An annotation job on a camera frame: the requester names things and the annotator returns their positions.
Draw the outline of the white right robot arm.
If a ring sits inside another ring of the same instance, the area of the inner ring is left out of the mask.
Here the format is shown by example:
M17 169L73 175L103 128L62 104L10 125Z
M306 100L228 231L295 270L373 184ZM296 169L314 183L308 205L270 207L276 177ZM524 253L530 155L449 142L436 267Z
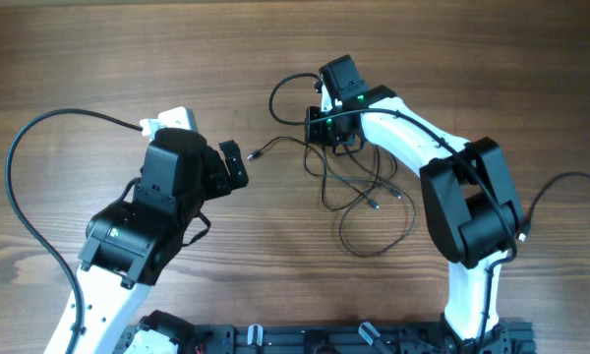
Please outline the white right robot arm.
M517 256L523 218L501 147L449 134L394 90L369 87L349 55L321 66L316 78L322 98L305 121L308 139L333 148L369 143L418 176L430 236L448 261L443 324L460 352L492 349L500 272Z

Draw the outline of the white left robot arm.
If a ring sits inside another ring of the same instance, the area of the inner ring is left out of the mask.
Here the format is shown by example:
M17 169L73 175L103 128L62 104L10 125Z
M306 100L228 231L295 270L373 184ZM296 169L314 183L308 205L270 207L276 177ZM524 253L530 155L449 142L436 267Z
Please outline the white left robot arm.
M245 187L249 178L234 141L217 148L199 133L162 128L147 146L141 175L95 214L86 228L77 279L46 350L110 353L163 269L187 246L185 233L208 200Z

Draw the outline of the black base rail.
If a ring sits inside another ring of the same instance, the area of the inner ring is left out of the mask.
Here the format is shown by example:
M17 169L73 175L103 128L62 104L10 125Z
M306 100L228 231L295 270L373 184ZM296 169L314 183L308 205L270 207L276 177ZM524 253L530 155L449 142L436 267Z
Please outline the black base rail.
M439 322L326 326L191 324L154 311L129 325L115 353L535 353L530 323L501 321L483 341Z

